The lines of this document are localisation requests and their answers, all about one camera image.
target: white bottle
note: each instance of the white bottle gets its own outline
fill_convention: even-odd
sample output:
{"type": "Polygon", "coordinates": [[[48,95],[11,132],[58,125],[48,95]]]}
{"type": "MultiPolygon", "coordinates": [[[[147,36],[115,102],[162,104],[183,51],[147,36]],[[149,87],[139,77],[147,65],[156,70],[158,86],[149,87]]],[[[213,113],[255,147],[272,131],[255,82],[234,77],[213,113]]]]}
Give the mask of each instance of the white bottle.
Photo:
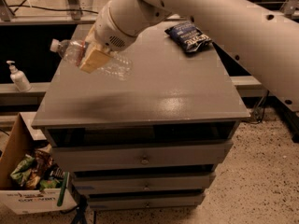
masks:
{"type": "MultiPolygon", "coordinates": [[[[50,51],[57,52],[66,62],[79,66],[85,54],[88,43],[82,40],[52,40],[50,51]]],[[[133,63],[128,58],[114,52],[111,60],[97,70],[110,77],[126,80],[132,71],[133,63]]]]}
{"type": "Polygon", "coordinates": [[[23,71],[20,71],[16,68],[15,65],[13,65],[13,61],[7,61],[7,64],[9,64],[9,70],[11,72],[10,78],[13,81],[13,83],[16,85],[18,90],[20,92],[29,91],[31,89],[31,84],[29,80],[27,79],[26,75],[23,73],[23,71]]]}

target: black pouch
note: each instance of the black pouch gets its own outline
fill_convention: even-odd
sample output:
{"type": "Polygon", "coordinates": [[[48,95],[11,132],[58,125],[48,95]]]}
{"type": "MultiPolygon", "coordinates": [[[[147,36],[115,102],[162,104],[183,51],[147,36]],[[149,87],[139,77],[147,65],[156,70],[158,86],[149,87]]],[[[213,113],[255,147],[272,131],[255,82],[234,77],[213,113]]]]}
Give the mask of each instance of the black pouch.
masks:
{"type": "Polygon", "coordinates": [[[211,43],[211,39],[204,35],[192,22],[186,21],[165,30],[186,53],[201,51],[211,43]]]}

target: cardboard box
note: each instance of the cardboard box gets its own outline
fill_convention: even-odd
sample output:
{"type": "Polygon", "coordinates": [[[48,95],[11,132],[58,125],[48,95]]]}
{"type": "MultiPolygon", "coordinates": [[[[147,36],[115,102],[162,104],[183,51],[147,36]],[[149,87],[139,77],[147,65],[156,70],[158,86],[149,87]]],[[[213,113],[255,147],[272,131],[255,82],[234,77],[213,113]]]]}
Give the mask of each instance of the cardboard box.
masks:
{"type": "Polygon", "coordinates": [[[0,202],[16,214],[29,214],[67,210],[77,205],[73,198],[71,182],[67,184],[62,206],[57,206],[60,189],[15,190],[10,179],[11,172],[17,167],[25,154],[31,154],[35,145],[22,116],[19,114],[14,123],[7,146],[0,158],[0,202]]]}

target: pump dispenser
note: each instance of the pump dispenser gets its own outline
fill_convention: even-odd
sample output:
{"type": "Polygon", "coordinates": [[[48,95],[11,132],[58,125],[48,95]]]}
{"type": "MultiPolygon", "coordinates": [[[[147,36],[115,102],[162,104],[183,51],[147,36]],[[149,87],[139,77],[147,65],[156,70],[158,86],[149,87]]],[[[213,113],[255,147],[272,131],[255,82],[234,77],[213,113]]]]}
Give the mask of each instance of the pump dispenser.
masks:
{"type": "Polygon", "coordinates": [[[31,84],[29,80],[27,79],[26,75],[23,73],[23,71],[20,71],[17,69],[15,65],[13,65],[13,61],[7,61],[7,64],[9,64],[9,70],[11,72],[10,78],[13,81],[13,83],[16,85],[18,90],[20,92],[29,91],[31,89],[31,84]]]}

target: terrazzo floor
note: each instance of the terrazzo floor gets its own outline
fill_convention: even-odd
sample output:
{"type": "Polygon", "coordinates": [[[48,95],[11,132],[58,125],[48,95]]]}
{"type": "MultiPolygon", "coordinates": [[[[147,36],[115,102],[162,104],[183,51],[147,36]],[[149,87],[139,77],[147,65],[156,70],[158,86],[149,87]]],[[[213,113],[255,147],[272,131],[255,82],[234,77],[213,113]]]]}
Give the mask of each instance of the terrazzo floor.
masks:
{"type": "MultiPolygon", "coordinates": [[[[97,224],[299,223],[299,145],[273,108],[262,123],[242,122],[216,179],[196,208],[98,212],[97,224]]],[[[71,223],[76,212],[17,216],[0,203],[0,223],[71,223]]],[[[93,223],[93,211],[86,212],[93,223]]]]}

